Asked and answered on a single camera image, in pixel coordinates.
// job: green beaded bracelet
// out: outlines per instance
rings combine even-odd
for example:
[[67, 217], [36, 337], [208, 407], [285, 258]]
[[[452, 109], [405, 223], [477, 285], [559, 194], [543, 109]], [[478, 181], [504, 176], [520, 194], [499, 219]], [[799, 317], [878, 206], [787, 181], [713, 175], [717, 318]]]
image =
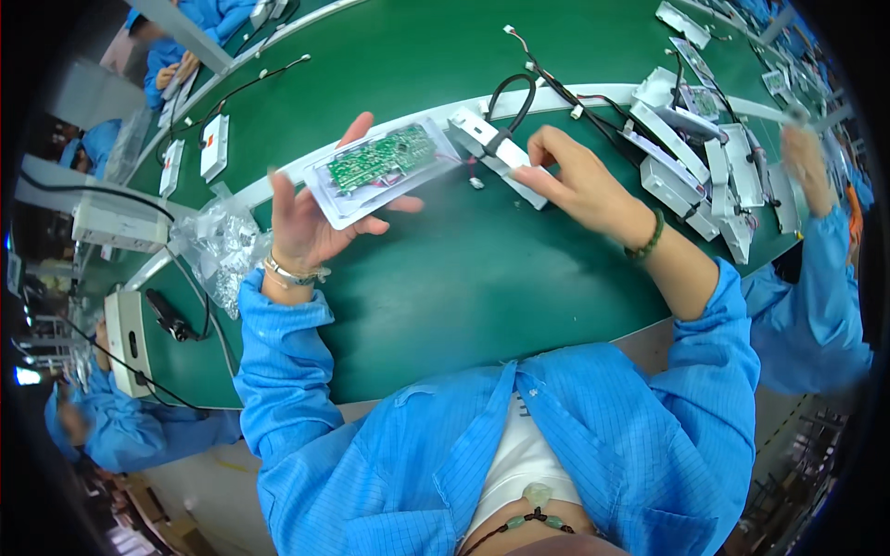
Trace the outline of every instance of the green beaded bracelet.
[[661, 212], [660, 208], [653, 208], [652, 211], [655, 213], [655, 233], [652, 234], [652, 239], [649, 240], [649, 243], [642, 249], [637, 249], [636, 251], [628, 249], [627, 247], [624, 248], [624, 254], [632, 261], [642, 261], [649, 256], [652, 249], [659, 243], [661, 231], [665, 227], [665, 215]]

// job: finger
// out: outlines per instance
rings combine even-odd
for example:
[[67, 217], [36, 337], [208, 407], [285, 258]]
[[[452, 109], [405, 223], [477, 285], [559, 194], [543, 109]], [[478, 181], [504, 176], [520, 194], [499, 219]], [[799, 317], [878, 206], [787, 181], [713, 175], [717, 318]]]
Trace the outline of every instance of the finger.
[[365, 216], [352, 225], [357, 234], [372, 234], [379, 236], [389, 229], [389, 222], [384, 222], [375, 216]]
[[355, 121], [350, 124], [343, 139], [341, 139], [336, 146], [338, 148], [343, 147], [343, 145], [351, 143], [356, 139], [361, 139], [368, 133], [368, 130], [372, 125], [374, 125], [374, 115], [370, 112], [362, 112], [359, 114], [359, 117], [355, 118]]
[[566, 154], [566, 149], [571, 149], [576, 144], [563, 130], [556, 129], [551, 125], [542, 125], [529, 137], [531, 165], [550, 166], [559, 162], [560, 156]]
[[294, 208], [294, 184], [281, 172], [269, 170], [272, 186], [272, 216], [286, 218]]
[[417, 197], [402, 195], [386, 205], [386, 208], [391, 211], [402, 211], [403, 213], [419, 213], [424, 210], [424, 201]]
[[510, 177], [557, 205], [561, 205], [572, 194], [571, 189], [540, 168], [522, 166], [513, 170]]

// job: transparent plastic tray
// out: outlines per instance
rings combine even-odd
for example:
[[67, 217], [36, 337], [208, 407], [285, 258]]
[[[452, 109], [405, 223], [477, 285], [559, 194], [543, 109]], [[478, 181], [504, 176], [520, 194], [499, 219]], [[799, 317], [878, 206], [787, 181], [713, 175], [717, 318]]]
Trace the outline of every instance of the transparent plastic tray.
[[[418, 128], [422, 128], [425, 138]], [[358, 153], [368, 152], [368, 149], [374, 148], [375, 143], [406, 132], [413, 133], [417, 139], [405, 141], [403, 151], [406, 154], [411, 153], [409, 158], [415, 165], [400, 167], [393, 163], [377, 173], [369, 170], [368, 179], [361, 183], [346, 182], [342, 175], [340, 182], [335, 180], [331, 173], [332, 165], [341, 165], [344, 160], [355, 160]], [[401, 150], [402, 144], [397, 143], [395, 147]], [[356, 161], [356, 164], [367, 163], [371, 166], [372, 160], [372, 157], [368, 157]], [[423, 118], [344, 145], [307, 165], [303, 170], [303, 179], [331, 226], [335, 230], [342, 230], [398, 196], [462, 164], [454, 147], [434, 121]]]

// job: woman's left hand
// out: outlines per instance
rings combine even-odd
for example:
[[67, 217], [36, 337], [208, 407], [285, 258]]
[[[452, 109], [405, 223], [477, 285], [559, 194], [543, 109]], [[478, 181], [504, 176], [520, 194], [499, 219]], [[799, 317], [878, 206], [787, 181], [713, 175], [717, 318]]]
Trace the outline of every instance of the woman's left hand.
[[[373, 124], [374, 116], [370, 112], [360, 114], [337, 147], [364, 137]], [[304, 187], [294, 195], [294, 184], [285, 174], [271, 173], [269, 177], [275, 236], [272, 258], [291, 274], [312, 272], [343, 251], [359, 234], [379, 236], [389, 229], [389, 224], [379, 218], [365, 216], [344, 230], [334, 230], [309, 188]], [[387, 208], [416, 213], [424, 208], [424, 202], [417, 197], [399, 197]]]

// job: floor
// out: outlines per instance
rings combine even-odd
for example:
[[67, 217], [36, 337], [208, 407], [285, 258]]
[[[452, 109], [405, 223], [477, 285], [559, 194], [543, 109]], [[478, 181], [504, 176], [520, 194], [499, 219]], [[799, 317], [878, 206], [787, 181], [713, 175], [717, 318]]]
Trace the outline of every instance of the floor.
[[[650, 375], [666, 368], [671, 343], [669, 320], [615, 341]], [[781, 472], [781, 459], [791, 446], [798, 417], [812, 411], [817, 403], [813, 396], [783, 396], [764, 388], [757, 389], [755, 398], [757, 460], [752, 480]], [[375, 404], [347, 404], [341, 410], [346, 421], [352, 421]], [[145, 474], [170, 517], [190, 514], [220, 556], [273, 556], [275, 548], [255, 489], [259, 466], [260, 461], [250, 455], [241, 440]]]

